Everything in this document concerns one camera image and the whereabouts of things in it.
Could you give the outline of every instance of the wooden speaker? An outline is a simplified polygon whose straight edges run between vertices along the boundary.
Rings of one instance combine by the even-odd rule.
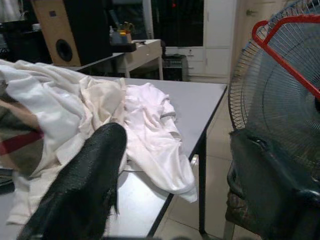
[[[102,0],[32,0],[52,61],[83,66],[112,55]]]

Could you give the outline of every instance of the fan guard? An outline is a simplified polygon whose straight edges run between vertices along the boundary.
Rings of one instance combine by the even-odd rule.
[[[290,16],[320,14],[320,1],[300,0],[274,15],[257,36],[265,39]],[[320,89],[320,23],[287,23],[268,45]],[[242,50],[228,94],[234,129],[247,128],[278,141],[320,179],[319,100],[253,39]]]

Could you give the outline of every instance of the pile of clothes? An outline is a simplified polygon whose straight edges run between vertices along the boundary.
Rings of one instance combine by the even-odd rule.
[[[60,170],[104,124],[127,134],[122,171],[197,200],[169,96],[147,83],[97,79],[43,63],[0,60],[0,164],[15,170],[9,223],[25,224]]]

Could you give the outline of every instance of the plaid fabric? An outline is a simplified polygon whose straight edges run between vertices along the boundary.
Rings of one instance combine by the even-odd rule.
[[[7,168],[30,175],[43,151],[43,134],[37,117],[5,91],[0,84],[0,160]]]
[[[259,234],[259,228],[255,217],[248,211],[245,200],[238,197],[232,191],[228,193],[225,219],[255,234]]]

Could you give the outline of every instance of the crumpled fabric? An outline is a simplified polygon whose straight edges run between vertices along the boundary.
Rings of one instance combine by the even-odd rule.
[[[127,85],[124,128],[128,160],[161,189],[194,202],[197,200],[195,177],[182,152],[182,138],[175,120],[169,95],[150,83]],[[126,169],[132,168],[137,169],[131,164]]]
[[[12,98],[36,115],[43,132],[37,168],[28,177],[15,174],[13,178],[15,197],[7,221],[24,224],[85,140],[106,123],[123,124],[125,82],[98,81],[79,72],[21,60],[0,60],[0,81],[6,82]],[[126,160],[124,156],[122,170]]]
[[[175,110],[169,96],[152,84],[126,86],[124,79],[95,79],[21,60],[0,60],[0,81],[6,82],[8,95],[36,115],[43,131],[43,152],[35,171],[30,177],[14,174],[15,197],[7,222],[25,224],[58,172],[97,128],[109,122],[122,125],[127,133],[119,172],[134,165],[159,188],[197,200]]]

